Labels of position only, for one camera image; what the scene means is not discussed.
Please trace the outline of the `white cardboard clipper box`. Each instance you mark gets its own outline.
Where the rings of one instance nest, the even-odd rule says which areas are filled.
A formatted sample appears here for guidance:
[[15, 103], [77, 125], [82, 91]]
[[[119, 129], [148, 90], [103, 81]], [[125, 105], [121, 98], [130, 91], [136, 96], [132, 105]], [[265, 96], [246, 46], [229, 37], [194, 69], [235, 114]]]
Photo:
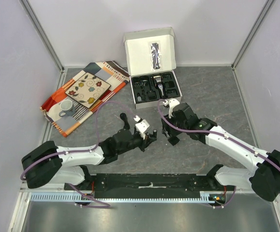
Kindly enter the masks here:
[[[154, 70], [152, 67], [152, 43], [159, 43], [161, 64], [161, 68], [159, 70]], [[124, 34], [124, 45], [126, 49], [127, 68], [130, 80], [131, 77], [135, 76], [174, 72], [177, 67], [175, 60], [174, 31], [171, 27], [127, 32]], [[175, 99], [180, 102], [182, 99], [182, 92], [181, 96]], [[155, 107], [158, 104], [159, 100], [155, 102], [135, 104], [135, 108], [143, 109]]]

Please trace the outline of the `silver black hair clipper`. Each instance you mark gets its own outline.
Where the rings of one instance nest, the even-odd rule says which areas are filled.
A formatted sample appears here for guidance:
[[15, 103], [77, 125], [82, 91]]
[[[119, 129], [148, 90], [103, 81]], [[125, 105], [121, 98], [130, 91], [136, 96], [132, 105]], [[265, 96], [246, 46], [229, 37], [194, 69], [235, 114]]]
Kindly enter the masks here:
[[161, 98], [165, 98], [165, 89], [160, 75], [153, 76], [155, 87], [158, 89]]

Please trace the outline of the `black clipper guard comb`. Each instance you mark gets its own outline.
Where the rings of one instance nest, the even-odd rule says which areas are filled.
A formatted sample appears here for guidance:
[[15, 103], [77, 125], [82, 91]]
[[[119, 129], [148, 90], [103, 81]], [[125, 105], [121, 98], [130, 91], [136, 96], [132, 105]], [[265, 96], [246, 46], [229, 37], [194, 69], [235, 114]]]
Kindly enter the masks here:
[[180, 141], [180, 139], [179, 139], [177, 136], [173, 136], [173, 137], [169, 137], [169, 138], [168, 138], [168, 142], [169, 142], [172, 146], [175, 146], [179, 141]]

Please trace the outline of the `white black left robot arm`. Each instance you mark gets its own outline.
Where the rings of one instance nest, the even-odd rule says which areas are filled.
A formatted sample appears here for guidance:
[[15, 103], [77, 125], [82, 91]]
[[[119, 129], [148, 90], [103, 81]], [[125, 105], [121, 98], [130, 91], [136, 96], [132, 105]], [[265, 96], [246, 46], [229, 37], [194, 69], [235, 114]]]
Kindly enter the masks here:
[[98, 145], [88, 147], [62, 147], [47, 141], [22, 158], [20, 178], [30, 189], [68, 183], [86, 190], [92, 183], [87, 165], [109, 164], [135, 148], [144, 151], [156, 140], [156, 130], [142, 136], [138, 131], [121, 129]]

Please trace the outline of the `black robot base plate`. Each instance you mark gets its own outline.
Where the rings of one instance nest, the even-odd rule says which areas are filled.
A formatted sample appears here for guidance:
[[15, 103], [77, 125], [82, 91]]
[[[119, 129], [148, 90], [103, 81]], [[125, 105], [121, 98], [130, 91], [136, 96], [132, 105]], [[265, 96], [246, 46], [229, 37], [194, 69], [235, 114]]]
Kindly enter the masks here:
[[211, 176], [196, 174], [96, 174], [76, 188], [93, 190], [99, 199], [199, 198], [201, 191], [234, 190]]

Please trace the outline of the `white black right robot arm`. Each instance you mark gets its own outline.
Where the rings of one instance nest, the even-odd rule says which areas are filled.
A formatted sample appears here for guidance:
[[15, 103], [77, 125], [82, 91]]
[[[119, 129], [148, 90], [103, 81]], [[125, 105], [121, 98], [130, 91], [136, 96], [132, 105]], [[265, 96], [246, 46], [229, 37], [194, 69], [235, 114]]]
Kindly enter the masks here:
[[187, 103], [176, 99], [159, 100], [158, 107], [168, 109], [161, 114], [162, 133], [168, 142], [176, 145], [178, 135], [187, 134], [191, 139], [214, 147], [235, 159], [243, 168], [215, 165], [207, 177], [207, 186], [218, 190], [222, 186], [251, 189], [262, 199], [272, 202], [280, 195], [280, 152], [265, 151], [231, 135], [216, 122], [199, 118]]

